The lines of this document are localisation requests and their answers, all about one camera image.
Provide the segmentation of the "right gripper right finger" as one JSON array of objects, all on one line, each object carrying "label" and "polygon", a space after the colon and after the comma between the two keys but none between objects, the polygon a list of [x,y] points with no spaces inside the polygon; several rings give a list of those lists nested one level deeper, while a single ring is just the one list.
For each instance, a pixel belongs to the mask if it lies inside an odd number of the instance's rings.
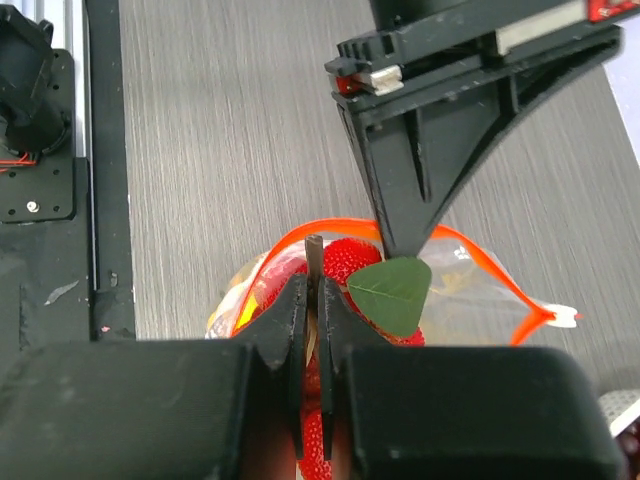
[{"label": "right gripper right finger", "polygon": [[322,277],[318,291],[318,362],[324,458],[332,458],[337,408],[342,400],[339,379],[344,358],[353,347],[388,345],[347,301],[341,287]]}]

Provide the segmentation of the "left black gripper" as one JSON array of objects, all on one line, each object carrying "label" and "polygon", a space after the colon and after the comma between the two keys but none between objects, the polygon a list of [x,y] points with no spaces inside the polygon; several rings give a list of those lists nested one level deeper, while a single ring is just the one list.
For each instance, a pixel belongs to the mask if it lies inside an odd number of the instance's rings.
[{"label": "left black gripper", "polygon": [[615,56],[622,1],[373,1],[325,65],[389,257],[415,256],[499,142]]}]

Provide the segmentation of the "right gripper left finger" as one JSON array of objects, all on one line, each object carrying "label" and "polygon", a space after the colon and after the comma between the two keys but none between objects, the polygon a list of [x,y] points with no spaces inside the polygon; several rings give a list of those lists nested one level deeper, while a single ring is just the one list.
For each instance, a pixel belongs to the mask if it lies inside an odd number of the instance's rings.
[{"label": "right gripper left finger", "polygon": [[234,336],[248,342],[270,370],[298,459],[303,456],[307,276],[295,274],[269,308]]}]

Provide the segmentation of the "red strawberry cluster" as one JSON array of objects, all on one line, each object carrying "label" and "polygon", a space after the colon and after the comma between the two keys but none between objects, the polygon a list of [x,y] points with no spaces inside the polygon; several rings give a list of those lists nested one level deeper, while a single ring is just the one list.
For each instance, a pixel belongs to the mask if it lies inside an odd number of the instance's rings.
[{"label": "red strawberry cluster", "polygon": [[415,332],[383,334],[335,275],[297,274],[247,331],[237,367],[239,479],[429,479],[435,472]]}]

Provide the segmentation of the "clear orange zip top bag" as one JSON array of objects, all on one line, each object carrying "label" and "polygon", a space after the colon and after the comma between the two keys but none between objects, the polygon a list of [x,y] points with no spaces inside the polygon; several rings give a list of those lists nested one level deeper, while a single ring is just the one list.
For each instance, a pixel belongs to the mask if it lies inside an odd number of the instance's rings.
[{"label": "clear orange zip top bag", "polygon": [[335,217],[286,233],[232,278],[207,325],[229,338],[263,313],[308,261],[305,241],[323,240],[323,266],[355,311],[389,339],[414,345],[521,345],[542,328],[574,329],[570,306],[527,295],[496,256],[439,224],[416,257],[389,259],[375,221]]}]

